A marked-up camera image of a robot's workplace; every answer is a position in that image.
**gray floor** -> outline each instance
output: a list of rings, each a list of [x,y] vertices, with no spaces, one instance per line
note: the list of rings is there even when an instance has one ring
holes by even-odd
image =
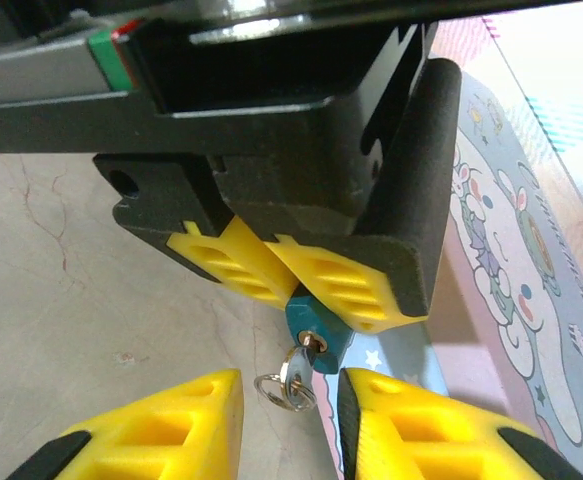
[[[282,312],[116,226],[90,158],[0,155],[0,479],[73,423],[226,367],[245,383],[240,478],[335,478],[317,413],[251,387],[290,346]]]

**metal key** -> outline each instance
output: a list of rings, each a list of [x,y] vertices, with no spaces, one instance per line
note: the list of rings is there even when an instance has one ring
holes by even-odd
[[[253,382],[258,393],[278,407],[292,412],[304,412],[315,407],[316,397],[311,386],[313,364],[316,355],[326,349],[324,340],[313,332],[302,334],[302,345],[289,350],[279,375],[260,375]],[[267,390],[265,382],[277,383],[280,395]]]

